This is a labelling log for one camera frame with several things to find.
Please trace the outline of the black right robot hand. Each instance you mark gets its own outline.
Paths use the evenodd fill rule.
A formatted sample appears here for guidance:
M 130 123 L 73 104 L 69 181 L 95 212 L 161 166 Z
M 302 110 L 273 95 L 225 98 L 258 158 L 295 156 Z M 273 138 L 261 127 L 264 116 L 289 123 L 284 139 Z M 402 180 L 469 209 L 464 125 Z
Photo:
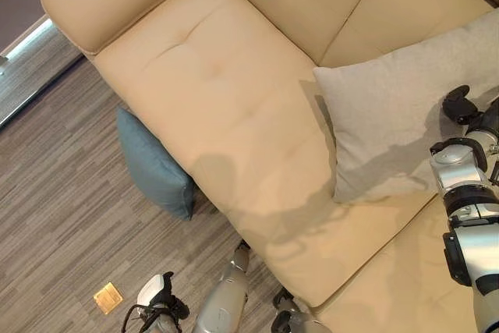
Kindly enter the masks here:
M 467 98 L 469 85 L 461 85 L 449 92 L 443 100 L 444 114 L 455 123 L 468 127 L 477 127 L 482 112 Z

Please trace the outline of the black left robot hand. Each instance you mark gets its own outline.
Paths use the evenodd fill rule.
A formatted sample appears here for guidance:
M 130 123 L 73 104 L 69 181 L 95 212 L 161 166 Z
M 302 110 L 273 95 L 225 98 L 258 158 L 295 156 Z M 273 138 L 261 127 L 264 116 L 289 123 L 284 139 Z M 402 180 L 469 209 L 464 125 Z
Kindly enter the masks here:
M 140 290 L 137 303 L 141 306 L 168 308 L 179 320 L 189 316 L 189 307 L 172 293 L 173 271 L 153 276 Z

